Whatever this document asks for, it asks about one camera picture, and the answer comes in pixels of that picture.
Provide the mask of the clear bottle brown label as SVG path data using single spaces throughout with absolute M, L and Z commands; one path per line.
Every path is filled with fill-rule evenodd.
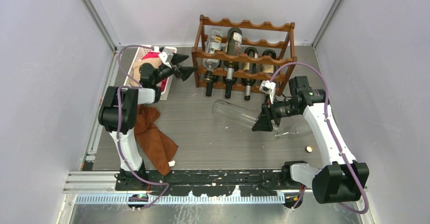
M 205 53 L 214 54 L 222 48 L 223 32 L 219 29 L 213 28 L 207 38 Z M 219 60 L 214 58 L 204 58 L 202 65 L 209 71 L 213 71 L 219 65 Z

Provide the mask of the dark bottle white label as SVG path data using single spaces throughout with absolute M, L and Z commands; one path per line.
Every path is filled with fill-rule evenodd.
M 226 77 L 223 77 L 223 82 L 226 85 L 225 98 L 229 99 L 229 98 L 231 98 L 232 87 L 237 82 L 237 78 L 233 78 L 231 80 L 228 80 Z

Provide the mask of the green bottle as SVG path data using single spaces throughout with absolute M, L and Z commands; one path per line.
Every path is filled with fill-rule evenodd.
M 225 54 L 230 56 L 240 55 L 242 44 L 242 31 L 239 28 L 230 28 L 228 30 L 227 44 Z M 224 68 L 227 71 L 225 82 L 231 85 L 233 82 L 233 74 L 238 69 L 238 62 L 224 60 Z

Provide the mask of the dark wine bottle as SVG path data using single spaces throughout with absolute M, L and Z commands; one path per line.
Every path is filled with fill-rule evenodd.
M 258 50 L 255 47 L 248 47 L 244 50 L 247 56 L 252 58 L 258 58 Z M 256 73 L 256 64 L 253 63 L 244 63 L 242 67 L 243 71 L 248 74 Z M 244 100 L 249 101 L 251 96 L 251 88 L 255 84 L 256 79 L 247 79 L 242 78 L 241 83 L 245 87 Z

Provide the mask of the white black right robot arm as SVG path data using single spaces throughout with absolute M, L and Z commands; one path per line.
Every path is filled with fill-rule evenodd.
M 282 118 L 303 116 L 315 137 L 324 168 L 311 167 L 305 161 L 286 162 L 282 184 L 288 189 L 297 185 L 312 189 L 320 204 L 358 201 L 369 177 L 366 163 L 359 163 L 340 135 L 323 89 L 312 89 L 306 76 L 289 81 L 291 98 L 278 101 L 276 84 L 263 81 L 260 91 L 266 93 L 261 113 L 253 131 L 273 131 Z

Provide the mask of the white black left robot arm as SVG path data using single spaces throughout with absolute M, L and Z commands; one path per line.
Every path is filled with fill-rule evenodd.
M 182 66 L 188 55 L 164 49 L 149 52 L 132 66 L 129 86 L 109 86 L 98 113 L 98 122 L 104 126 L 116 144 L 120 157 L 118 180 L 127 180 L 136 190 L 148 183 L 148 176 L 134 136 L 138 106 L 153 104 L 160 100 L 164 79 L 175 76 L 186 81 L 196 70 L 194 66 Z

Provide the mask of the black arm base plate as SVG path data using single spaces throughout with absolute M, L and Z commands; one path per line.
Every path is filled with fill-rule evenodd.
M 172 170 L 163 176 L 156 170 L 144 174 L 145 182 L 124 170 L 114 175 L 117 191 L 143 191 L 152 196 L 227 197 L 238 189 L 242 197 L 273 196 L 278 191 L 301 191 L 284 169 Z

